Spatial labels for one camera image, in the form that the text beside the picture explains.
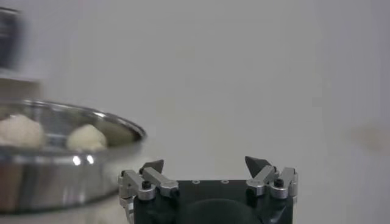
white wall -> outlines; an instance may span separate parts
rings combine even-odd
[[[300,173],[297,223],[386,223],[388,156],[352,133],[385,108],[387,5],[45,0],[42,95],[138,122],[170,177],[247,178],[257,156]]]

